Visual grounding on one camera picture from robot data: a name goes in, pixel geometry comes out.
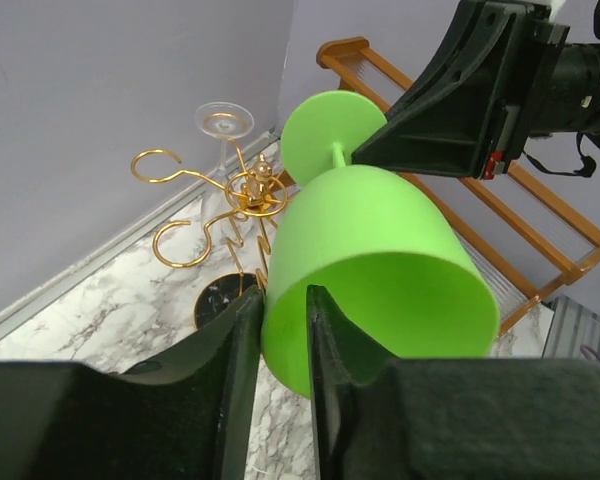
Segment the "clear wine glass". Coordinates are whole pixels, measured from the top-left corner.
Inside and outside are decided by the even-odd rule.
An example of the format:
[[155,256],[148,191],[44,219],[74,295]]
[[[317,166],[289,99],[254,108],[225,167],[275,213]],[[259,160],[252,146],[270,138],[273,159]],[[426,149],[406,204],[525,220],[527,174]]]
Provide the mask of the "clear wine glass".
[[210,178],[221,185],[209,186],[201,203],[202,225],[216,216],[230,211],[222,190],[229,180],[229,147],[232,140],[247,136],[254,126],[251,113],[240,105],[215,101],[200,106],[195,112],[198,128],[219,142],[216,166]]

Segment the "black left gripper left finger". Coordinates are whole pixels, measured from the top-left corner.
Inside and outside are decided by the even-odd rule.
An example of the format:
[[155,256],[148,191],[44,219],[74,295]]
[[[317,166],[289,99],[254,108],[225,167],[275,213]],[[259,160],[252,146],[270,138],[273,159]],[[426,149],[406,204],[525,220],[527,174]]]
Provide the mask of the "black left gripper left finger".
[[0,361],[0,479],[240,479],[263,296],[121,374]]

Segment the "green plastic goblet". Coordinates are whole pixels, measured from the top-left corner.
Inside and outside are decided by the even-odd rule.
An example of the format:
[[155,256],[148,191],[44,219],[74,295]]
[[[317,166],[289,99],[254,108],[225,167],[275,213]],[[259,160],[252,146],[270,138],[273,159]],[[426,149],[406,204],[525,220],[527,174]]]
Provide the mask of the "green plastic goblet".
[[299,191],[272,244],[261,340],[269,370],[302,396],[311,285],[401,358],[485,357],[499,330],[494,294],[430,198],[353,162],[385,124],[371,100],[337,90],[305,100],[283,128],[281,160]]

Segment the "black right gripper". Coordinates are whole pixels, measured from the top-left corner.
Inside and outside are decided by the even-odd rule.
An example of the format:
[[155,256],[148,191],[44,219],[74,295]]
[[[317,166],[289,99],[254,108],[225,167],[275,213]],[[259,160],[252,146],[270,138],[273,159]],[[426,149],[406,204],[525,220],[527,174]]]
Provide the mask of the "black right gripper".
[[545,105],[569,28],[562,1],[462,1],[434,56],[352,155],[447,177],[505,173]]

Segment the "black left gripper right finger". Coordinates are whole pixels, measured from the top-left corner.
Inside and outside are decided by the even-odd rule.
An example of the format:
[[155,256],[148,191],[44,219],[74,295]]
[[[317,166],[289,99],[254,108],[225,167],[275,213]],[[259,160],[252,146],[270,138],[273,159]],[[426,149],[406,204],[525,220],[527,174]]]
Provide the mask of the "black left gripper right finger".
[[401,359],[306,294],[320,479],[600,479],[600,366]]

